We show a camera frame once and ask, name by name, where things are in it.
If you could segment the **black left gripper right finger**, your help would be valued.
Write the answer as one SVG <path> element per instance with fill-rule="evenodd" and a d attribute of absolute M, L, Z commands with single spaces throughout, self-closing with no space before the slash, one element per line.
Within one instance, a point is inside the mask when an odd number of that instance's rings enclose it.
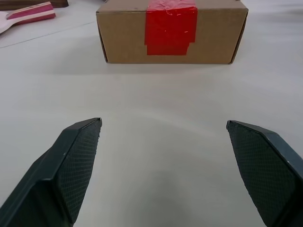
<path fill-rule="evenodd" d="M 303 158 L 276 132 L 229 120 L 244 185 L 267 227 L 303 227 Z"/>

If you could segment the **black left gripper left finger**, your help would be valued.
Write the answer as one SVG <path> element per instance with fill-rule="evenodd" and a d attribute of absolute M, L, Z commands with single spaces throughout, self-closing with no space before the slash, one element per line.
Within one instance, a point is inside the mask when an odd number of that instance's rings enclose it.
<path fill-rule="evenodd" d="M 73 227 L 90 179 L 101 118 L 65 128 L 0 207 L 0 227 Z"/>

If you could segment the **brown cardboard box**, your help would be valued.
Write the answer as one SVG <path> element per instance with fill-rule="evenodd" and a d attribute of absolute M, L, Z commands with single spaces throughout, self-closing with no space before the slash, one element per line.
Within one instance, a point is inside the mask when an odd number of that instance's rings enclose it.
<path fill-rule="evenodd" d="M 146 10 L 150 0 L 107 0 L 96 12 L 107 63 L 231 64 L 246 25 L 241 0 L 195 0 L 196 39 L 183 56 L 148 55 Z"/>

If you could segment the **pink striped wooden paddle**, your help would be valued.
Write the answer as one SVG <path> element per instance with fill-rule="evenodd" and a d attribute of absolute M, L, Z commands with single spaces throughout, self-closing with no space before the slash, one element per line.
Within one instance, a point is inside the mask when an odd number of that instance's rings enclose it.
<path fill-rule="evenodd" d="M 55 18 L 51 2 L 25 7 L 11 12 L 0 11 L 0 34 L 12 26 Z"/>

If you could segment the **dark brown wooden board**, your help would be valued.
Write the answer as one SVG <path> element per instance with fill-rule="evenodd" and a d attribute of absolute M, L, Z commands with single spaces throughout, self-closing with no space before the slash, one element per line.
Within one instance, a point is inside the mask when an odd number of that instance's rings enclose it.
<path fill-rule="evenodd" d="M 50 2 L 54 8 L 69 6 L 68 0 L 0 0 L 0 11 L 17 10 L 45 2 Z"/>

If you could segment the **red sealing tape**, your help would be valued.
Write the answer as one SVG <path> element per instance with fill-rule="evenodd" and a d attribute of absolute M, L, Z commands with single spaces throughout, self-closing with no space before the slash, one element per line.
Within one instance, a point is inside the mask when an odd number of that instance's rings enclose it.
<path fill-rule="evenodd" d="M 195 0 L 150 0 L 146 10 L 148 55 L 183 56 L 196 39 Z"/>

